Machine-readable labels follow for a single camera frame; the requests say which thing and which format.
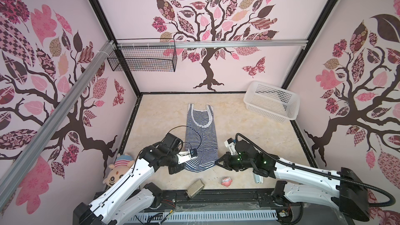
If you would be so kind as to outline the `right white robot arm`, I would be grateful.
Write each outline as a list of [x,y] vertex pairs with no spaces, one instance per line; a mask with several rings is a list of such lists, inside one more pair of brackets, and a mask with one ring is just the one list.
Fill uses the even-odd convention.
[[273,191],[276,204],[310,203],[335,208],[362,222],[370,220],[370,209],[388,207],[396,199],[389,192],[363,183],[348,168],[340,171],[316,169],[269,154],[254,142],[243,139],[225,142],[229,149],[215,164],[229,171],[247,169],[263,178],[277,180]]

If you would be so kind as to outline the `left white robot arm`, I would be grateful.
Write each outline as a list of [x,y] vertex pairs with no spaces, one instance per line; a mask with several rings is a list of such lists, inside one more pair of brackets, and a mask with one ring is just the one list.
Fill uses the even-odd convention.
[[137,213],[160,205],[162,190],[154,183],[138,187],[160,167],[170,174],[182,171],[197,157],[197,150],[182,150],[182,140],[168,133],[164,139],[145,147],[134,165],[105,193],[89,205],[79,204],[73,213],[74,225],[123,225]]

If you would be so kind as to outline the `blue white striped tank top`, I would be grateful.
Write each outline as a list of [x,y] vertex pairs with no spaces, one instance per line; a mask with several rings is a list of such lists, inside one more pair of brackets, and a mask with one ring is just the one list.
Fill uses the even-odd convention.
[[196,150],[198,155],[185,163],[185,170],[203,172],[214,167],[218,159],[214,110],[210,105],[206,105],[204,110],[198,110],[190,103],[187,111],[185,150]]

